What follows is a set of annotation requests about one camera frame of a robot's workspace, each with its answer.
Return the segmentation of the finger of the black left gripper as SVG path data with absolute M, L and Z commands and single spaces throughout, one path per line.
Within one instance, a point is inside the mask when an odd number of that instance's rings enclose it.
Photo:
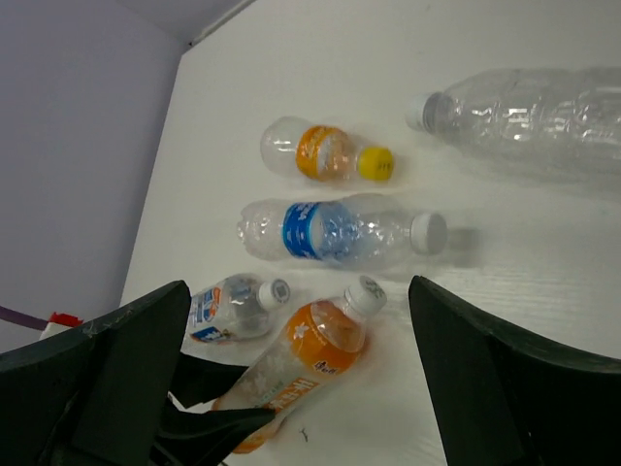
M 154 464 L 219 465 L 275 415 L 265 408 L 194 414 L 166 406 L 154 438 Z
M 169 391 L 184 408 L 190 408 L 226 393 L 246 369 L 182 353 Z

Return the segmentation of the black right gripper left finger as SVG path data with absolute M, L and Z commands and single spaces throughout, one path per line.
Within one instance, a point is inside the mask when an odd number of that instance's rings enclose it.
M 4 465 L 146 465 L 190 306 L 183 281 L 1 355 Z

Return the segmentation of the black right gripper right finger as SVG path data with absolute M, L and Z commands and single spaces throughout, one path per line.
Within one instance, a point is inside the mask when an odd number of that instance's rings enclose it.
M 420 276 L 409 309 L 448 464 L 619 464 L 619 360 L 549 340 Z

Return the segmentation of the small bottle yellow cap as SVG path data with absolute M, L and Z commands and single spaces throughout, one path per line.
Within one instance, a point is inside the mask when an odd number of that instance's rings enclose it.
M 283 116 L 269 125 L 261 137 L 260 154 L 266 167 L 277 175 L 321 183 L 386 182 L 396 164 L 388 148 L 299 116 Z

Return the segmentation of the large clear unlabeled bottle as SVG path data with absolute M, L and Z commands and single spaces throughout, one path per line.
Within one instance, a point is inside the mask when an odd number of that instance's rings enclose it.
M 484 71 L 416 95 L 408 127 L 503 172 L 529 178 L 620 182 L 620 70 Z

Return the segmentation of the large orange label bottle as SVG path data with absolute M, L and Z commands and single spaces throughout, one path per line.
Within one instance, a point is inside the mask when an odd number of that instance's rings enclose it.
M 341 296 L 319 299 L 297 310 L 276 339 L 215 400 L 215 411 L 263 408 L 275 418 L 234 449 L 248 454 L 278 432 L 286 418 L 359 359 L 369 321 L 386 304 L 383 288 L 360 276 Z

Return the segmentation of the bottle blue orange white label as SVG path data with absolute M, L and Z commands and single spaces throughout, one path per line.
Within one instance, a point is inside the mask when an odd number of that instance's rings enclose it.
M 201 343 L 240 342 L 268 334 L 289 302 L 291 289 L 281 279 L 236 274 L 191 297 L 186 334 Z

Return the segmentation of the clear bottle blue label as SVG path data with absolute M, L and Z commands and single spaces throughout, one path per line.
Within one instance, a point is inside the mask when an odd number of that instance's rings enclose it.
M 328 267 L 384 271 L 441 253 L 448 239 L 439 213 L 413 211 L 395 197 L 358 193 L 336 200 L 269 199 L 241 211 L 238 236 L 261 260 L 311 260 Z

